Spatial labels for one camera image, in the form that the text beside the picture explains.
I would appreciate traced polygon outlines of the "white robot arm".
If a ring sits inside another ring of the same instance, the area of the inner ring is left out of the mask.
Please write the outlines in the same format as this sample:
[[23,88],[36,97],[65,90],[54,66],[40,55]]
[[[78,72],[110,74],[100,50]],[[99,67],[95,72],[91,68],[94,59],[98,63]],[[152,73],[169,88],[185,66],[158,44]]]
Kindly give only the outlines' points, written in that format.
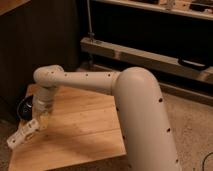
[[159,83],[148,70],[66,72],[59,65],[33,74],[39,86],[33,107],[41,113],[52,105],[60,86],[114,97],[130,171],[182,171]]

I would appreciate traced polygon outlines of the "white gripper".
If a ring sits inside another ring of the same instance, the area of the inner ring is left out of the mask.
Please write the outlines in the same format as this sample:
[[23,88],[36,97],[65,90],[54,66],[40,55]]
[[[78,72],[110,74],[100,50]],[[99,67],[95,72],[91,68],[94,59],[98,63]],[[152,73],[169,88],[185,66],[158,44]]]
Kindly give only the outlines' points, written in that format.
[[53,109],[53,100],[50,101],[43,101],[38,98],[33,99],[33,112],[32,116],[38,122],[41,123],[41,128],[46,129],[49,124],[50,114]]

